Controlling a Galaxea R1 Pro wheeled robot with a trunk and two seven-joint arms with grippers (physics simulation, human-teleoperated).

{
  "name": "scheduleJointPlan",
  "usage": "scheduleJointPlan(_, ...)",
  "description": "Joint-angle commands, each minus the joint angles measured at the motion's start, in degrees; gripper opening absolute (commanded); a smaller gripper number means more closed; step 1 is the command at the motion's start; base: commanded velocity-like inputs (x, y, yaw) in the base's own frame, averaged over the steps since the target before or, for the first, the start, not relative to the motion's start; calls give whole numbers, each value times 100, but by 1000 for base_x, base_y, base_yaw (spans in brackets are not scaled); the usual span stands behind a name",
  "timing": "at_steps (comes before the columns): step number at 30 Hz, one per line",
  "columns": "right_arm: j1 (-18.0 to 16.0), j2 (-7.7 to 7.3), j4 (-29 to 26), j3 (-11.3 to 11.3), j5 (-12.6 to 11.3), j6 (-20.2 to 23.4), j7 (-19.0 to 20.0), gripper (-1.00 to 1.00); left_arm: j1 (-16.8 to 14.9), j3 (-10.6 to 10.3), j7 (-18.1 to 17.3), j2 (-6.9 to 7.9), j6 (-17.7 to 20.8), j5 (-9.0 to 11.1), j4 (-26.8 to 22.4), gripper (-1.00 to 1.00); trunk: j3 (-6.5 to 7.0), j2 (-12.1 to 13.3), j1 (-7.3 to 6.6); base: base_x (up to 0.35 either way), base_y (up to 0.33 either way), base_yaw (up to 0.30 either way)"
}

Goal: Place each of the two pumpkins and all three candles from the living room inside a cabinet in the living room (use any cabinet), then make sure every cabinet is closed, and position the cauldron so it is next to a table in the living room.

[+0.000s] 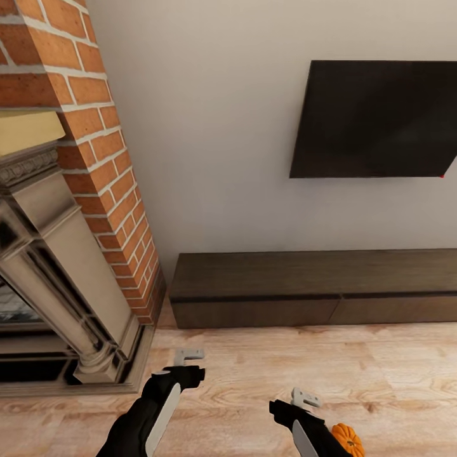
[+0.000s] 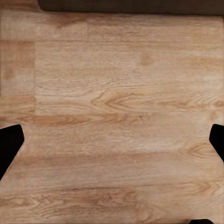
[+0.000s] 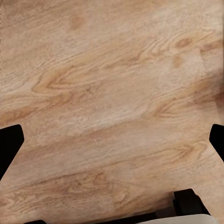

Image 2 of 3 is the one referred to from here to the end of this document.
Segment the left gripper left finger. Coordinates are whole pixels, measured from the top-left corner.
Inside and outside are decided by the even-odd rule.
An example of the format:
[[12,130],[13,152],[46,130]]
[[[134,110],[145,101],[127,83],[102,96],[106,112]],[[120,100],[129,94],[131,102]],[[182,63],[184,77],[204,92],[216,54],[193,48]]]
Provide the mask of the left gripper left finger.
[[0,129],[0,180],[24,142],[20,124]]

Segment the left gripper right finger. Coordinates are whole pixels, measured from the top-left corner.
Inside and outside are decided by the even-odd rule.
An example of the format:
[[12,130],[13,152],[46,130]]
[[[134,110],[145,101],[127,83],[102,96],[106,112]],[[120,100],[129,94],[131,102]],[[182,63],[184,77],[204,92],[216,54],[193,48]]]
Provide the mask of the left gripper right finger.
[[224,126],[213,124],[209,141],[224,161]]

